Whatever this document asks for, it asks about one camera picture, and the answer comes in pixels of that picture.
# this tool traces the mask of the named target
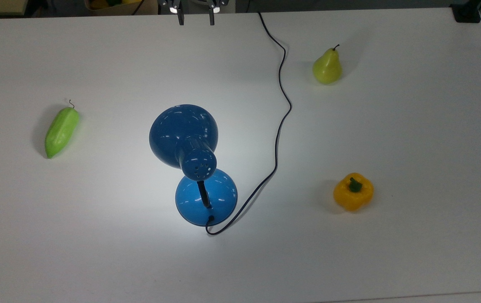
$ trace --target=pepper stem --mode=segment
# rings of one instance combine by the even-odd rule
[[[351,184],[349,184],[349,190],[351,192],[359,192],[362,189],[362,183],[355,180],[353,177],[350,178]]]

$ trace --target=green chili pepper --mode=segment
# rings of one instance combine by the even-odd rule
[[[66,107],[58,112],[46,133],[44,142],[48,159],[54,157],[67,145],[78,121],[79,114],[74,107]]]

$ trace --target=desk lamp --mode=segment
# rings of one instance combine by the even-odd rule
[[[185,175],[175,192],[183,218],[197,226],[214,226],[231,215],[237,188],[216,169],[218,127],[208,111],[188,104],[167,109],[154,120],[149,144],[158,159]]]

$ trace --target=blue lamp base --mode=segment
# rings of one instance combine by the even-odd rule
[[[214,216],[214,220],[209,226],[219,224],[233,213],[237,205],[237,187],[223,171],[216,169],[205,180],[205,188],[209,194],[210,208],[204,206],[196,181],[183,177],[175,192],[175,204],[179,213],[196,226],[205,226],[210,215]]]

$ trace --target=blue lamp shade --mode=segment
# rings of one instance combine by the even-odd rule
[[[182,169],[191,180],[206,180],[216,169],[218,127],[199,106],[177,105],[161,113],[151,127],[149,143],[158,159]]]
[[[158,159],[185,175],[175,192],[183,218],[197,226],[213,226],[231,215],[237,188],[216,169],[218,127],[208,111],[189,104],[167,109],[154,121],[149,144]]]

